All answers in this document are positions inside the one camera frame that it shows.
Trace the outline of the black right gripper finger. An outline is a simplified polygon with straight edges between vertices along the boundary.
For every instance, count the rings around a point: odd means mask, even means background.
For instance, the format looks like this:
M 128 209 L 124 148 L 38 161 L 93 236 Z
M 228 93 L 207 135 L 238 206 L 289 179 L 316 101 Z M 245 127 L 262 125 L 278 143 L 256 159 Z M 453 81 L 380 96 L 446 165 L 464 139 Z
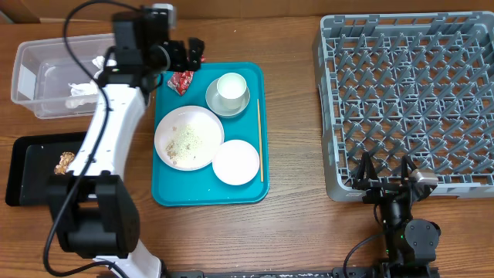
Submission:
M 409 180 L 410 171 L 414 171 L 416 168 L 417 167 L 410 156 L 404 155 L 401 159 L 401 181 L 407 182 Z
M 362 154 L 355 178 L 357 181 L 377 180 L 377 172 L 368 152 Z

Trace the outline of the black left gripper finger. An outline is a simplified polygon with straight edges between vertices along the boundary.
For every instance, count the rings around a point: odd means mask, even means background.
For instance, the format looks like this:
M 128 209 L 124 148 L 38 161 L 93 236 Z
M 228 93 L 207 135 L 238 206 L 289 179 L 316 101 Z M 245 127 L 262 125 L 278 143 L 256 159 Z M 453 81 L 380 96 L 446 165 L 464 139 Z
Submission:
M 205 50 L 205 43 L 198 38 L 191 37 L 188 39 L 188 46 L 188 65 L 200 66 Z
M 200 63 L 193 63 L 193 64 L 188 64 L 188 63 L 172 64 L 169 67 L 169 70 L 171 72 L 180 72 L 180 73 L 183 73 L 183 72 L 186 72 L 186 71 L 195 72 L 195 71 L 198 71 L 199 69 L 201 69 L 201 64 Z

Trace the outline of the red snack wrapper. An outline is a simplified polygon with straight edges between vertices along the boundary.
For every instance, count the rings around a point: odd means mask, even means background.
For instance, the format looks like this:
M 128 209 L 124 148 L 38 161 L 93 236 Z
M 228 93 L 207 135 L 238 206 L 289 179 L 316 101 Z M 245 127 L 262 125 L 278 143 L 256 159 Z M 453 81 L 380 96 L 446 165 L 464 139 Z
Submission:
M 185 71 L 183 73 L 175 72 L 167 81 L 167 87 L 172 89 L 179 96 L 183 96 L 190 87 L 194 74 L 194 71 Z

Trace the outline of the white cup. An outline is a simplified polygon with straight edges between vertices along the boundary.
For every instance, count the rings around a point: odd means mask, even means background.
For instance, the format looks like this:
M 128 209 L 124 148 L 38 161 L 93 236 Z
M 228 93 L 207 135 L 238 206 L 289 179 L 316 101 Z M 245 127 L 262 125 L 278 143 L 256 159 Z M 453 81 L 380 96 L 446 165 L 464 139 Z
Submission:
M 222 106 L 227 109 L 238 109 L 242 105 L 247 83 L 238 73 L 226 73 L 218 79 L 217 91 Z

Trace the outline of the white napkin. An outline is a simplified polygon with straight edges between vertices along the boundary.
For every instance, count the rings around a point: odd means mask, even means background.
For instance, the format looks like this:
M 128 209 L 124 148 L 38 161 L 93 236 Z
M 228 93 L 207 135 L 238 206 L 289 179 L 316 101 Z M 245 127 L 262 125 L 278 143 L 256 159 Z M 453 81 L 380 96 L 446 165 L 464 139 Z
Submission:
M 105 66 L 115 66 L 117 62 L 114 59 L 108 59 L 105 61 L 103 56 L 97 56 L 92 60 L 94 66 L 98 68 L 98 71 L 93 75 L 96 80 L 98 76 L 103 72 Z M 71 97 L 65 102 L 65 106 L 68 109 L 75 109 L 87 103 L 95 103 L 98 100 L 98 88 L 95 81 L 89 81 L 88 83 L 69 83 Z

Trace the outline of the small white bowl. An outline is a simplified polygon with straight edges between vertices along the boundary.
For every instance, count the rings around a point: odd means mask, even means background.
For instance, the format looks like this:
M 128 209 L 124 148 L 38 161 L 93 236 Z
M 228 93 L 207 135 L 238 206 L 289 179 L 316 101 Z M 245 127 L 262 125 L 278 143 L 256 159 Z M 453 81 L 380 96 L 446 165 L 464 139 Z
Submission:
M 212 168 L 216 177 L 227 185 L 244 185 L 259 171 L 259 153 L 247 141 L 226 141 L 214 156 Z

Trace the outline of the brown food scrap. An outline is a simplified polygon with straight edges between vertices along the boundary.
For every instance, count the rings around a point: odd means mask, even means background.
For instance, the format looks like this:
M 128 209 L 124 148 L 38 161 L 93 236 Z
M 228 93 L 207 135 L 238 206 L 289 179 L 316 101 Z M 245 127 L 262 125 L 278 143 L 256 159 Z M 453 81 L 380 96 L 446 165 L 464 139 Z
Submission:
M 73 162 L 74 158 L 75 154 L 73 152 L 63 152 L 60 155 L 59 163 L 54 168 L 54 174 L 64 175 L 67 172 L 70 164 Z

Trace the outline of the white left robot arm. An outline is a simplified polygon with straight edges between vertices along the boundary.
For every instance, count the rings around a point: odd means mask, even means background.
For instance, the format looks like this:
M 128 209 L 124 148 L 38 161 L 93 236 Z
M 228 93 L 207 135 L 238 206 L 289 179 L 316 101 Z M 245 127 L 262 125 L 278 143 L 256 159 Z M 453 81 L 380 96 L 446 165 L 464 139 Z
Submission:
M 163 261 L 140 240 L 140 216 L 124 185 L 131 141 L 151 93 L 166 71 L 196 71 L 205 44 L 197 38 L 174 41 L 176 24 L 170 4 L 134 8 L 113 15 L 114 44 L 93 75 L 99 96 L 89 130 L 63 175 L 47 182 L 53 224 L 49 241 L 118 277 L 164 277 Z

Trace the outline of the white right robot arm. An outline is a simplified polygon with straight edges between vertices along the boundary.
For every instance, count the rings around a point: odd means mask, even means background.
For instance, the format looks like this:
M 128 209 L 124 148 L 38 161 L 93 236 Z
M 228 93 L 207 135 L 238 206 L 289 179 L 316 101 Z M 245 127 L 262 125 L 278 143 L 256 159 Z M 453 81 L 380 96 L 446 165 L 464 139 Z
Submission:
M 439 225 L 412 215 L 414 203 L 426 199 L 437 188 L 438 177 L 419 169 L 407 155 L 401 159 L 401 180 L 381 181 L 371 156 L 362 154 L 352 188 L 365 192 L 364 204 L 374 206 L 374 217 L 383 231 L 352 248 L 343 261 L 345 277 L 438 277 L 429 263 L 436 260 L 441 229 Z M 362 270 L 351 270 L 351 256 L 365 244 L 384 237 L 386 259 Z

